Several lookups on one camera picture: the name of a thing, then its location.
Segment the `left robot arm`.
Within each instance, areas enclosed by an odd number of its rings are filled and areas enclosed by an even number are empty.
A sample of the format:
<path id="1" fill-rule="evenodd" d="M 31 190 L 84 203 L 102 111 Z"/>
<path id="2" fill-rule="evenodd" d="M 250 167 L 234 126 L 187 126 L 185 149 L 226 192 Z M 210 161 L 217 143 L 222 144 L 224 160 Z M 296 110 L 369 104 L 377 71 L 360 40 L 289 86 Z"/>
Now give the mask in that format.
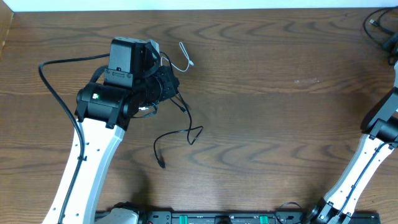
<path id="1" fill-rule="evenodd" d="M 156 110 L 173 98 L 179 81 L 162 64 L 157 42 L 115 37 L 108 64 L 98 68 L 76 97 L 68 117 L 75 129 L 72 148 L 45 223 L 149 223 L 147 212 L 119 205 L 97 212 L 116 149 L 139 111 Z"/>

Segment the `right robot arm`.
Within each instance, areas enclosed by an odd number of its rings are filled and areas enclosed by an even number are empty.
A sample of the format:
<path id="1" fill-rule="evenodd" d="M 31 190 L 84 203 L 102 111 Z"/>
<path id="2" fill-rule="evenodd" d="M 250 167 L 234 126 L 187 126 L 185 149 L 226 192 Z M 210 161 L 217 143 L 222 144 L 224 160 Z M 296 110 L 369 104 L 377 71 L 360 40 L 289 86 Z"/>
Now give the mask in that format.
<path id="1" fill-rule="evenodd" d="M 393 88 L 368 112 L 358 148 L 337 183 L 304 223 L 349 223 L 357 202 L 381 163 L 397 148 L 397 79 Z"/>

